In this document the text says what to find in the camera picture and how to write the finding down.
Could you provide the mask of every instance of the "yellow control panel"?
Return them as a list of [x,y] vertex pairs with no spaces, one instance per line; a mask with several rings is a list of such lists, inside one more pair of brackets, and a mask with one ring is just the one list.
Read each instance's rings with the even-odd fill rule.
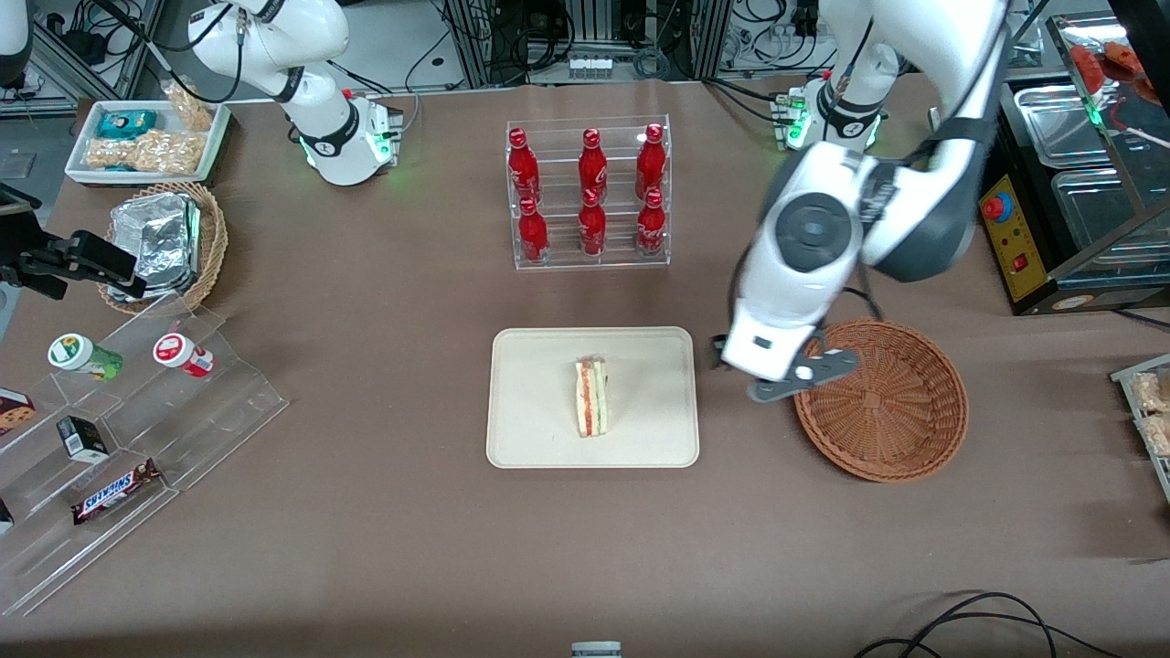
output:
[[991,235],[991,246],[996,249],[1012,301],[1018,302],[1044,286],[1048,273],[1040,262],[1040,252],[1035,249],[1032,233],[1016,200],[1016,190],[1006,176],[979,199],[979,217]]

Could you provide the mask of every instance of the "aluminum foil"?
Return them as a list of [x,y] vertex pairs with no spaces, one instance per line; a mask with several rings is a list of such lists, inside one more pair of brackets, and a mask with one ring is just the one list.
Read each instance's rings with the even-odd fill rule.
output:
[[[198,279],[199,206],[185,193],[131,199],[110,212],[113,244],[136,254],[135,274],[146,281],[143,299],[183,293]],[[119,302],[136,301],[109,287]]]

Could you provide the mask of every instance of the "sandwich slice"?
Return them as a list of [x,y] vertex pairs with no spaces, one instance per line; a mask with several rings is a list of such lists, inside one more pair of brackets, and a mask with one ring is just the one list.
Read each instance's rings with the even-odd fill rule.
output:
[[577,359],[577,431],[581,438],[600,437],[610,429],[605,399],[605,359],[587,356]]

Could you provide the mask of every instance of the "small black box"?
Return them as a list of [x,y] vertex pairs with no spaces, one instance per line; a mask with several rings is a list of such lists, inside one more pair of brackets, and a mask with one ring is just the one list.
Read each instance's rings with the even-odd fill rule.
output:
[[97,425],[89,420],[66,416],[57,423],[57,433],[61,434],[69,459],[97,464],[110,455],[110,451],[102,443],[102,433],[97,431]]

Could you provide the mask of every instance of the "acrylic bottle rack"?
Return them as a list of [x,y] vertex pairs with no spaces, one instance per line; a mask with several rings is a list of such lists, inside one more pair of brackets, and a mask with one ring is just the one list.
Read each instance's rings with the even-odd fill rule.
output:
[[[638,153],[646,140],[646,126],[660,123],[663,128],[662,148],[666,150],[666,171],[662,173],[662,210],[666,226],[662,249],[642,258],[634,248],[638,235],[638,213],[642,201],[634,194]],[[541,172],[541,203],[538,210],[549,227],[549,260],[534,263],[524,259],[519,239],[519,198],[508,173],[508,132],[504,142],[504,180],[508,185],[509,220],[511,222],[512,258],[516,269],[541,270],[562,268],[601,267],[662,267],[670,263],[670,162],[672,132],[668,115],[647,115],[607,118],[566,118],[550,121],[511,121],[508,130],[523,128],[528,144],[536,155]],[[580,179],[577,163],[581,155],[581,133],[586,128],[601,132],[601,150],[608,166],[608,184],[603,207],[606,214],[605,251],[598,256],[586,255],[580,248],[577,213],[581,207]]]
[[[123,356],[117,377],[58,371],[27,392],[36,414],[0,438],[0,500],[14,521],[0,535],[0,612],[32,612],[288,406],[236,356],[222,323],[179,296],[161,297],[98,342]],[[195,378],[156,363],[154,342],[171,331],[211,351],[212,372]],[[94,423],[109,458],[70,460],[56,427],[66,416]],[[71,506],[147,459],[161,478],[74,525]]]

